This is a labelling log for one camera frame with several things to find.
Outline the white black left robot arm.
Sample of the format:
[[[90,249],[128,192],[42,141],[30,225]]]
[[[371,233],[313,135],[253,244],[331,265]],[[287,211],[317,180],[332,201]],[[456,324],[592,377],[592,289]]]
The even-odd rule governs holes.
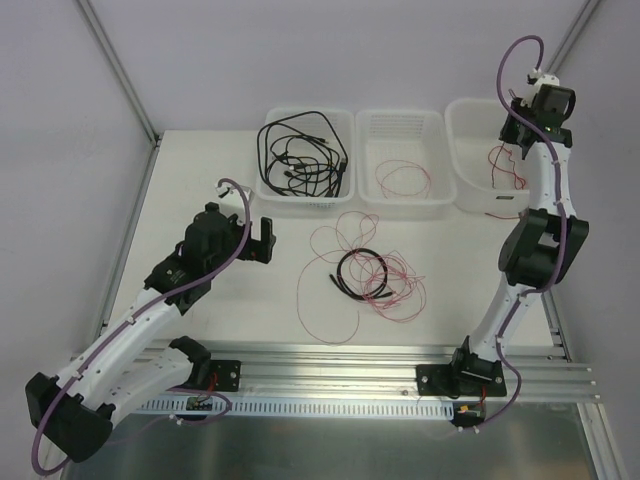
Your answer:
[[[267,264],[275,243],[270,218],[261,218],[260,236],[254,239],[245,215],[224,214],[218,204],[206,204],[119,320],[57,374],[37,373],[27,382],[36,437],[47,438],[68,460],[80,463],[107,443],[126,416],[164,391],[236,391],[239,362],[212,359],[188,336],[171,340],[146,365],[131,365],[165,326],[182,319],[210,291],[232,261]]]

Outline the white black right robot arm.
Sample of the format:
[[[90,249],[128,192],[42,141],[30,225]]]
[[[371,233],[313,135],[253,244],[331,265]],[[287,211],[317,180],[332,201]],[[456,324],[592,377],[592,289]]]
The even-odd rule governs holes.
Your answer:
[[[455,395],[503,397],[506,347],[529,307],[558,284],[589,234],[569,193],[573,90],[542,84],[527,99],[513,99],[500,132],[520,148],[529,190],[527,207],[503,243],[501,279],[480,325],[456,349],[448,379]]]

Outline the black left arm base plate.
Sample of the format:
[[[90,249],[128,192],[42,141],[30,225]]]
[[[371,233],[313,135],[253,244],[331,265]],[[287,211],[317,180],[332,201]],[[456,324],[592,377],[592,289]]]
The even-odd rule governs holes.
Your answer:
[[[185,382],[189,389],[213,392],[237,392],[240,387],[242,362],[207,359],[194,364]]]

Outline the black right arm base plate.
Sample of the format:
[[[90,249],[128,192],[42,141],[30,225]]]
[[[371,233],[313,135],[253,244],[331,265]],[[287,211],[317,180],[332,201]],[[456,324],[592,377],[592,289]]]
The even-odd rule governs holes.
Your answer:
[[[415,367],[420,396],[502,398],[507,395],[502,364],[494,362],[487,376],[455,372],[451,364],[421,364]]]

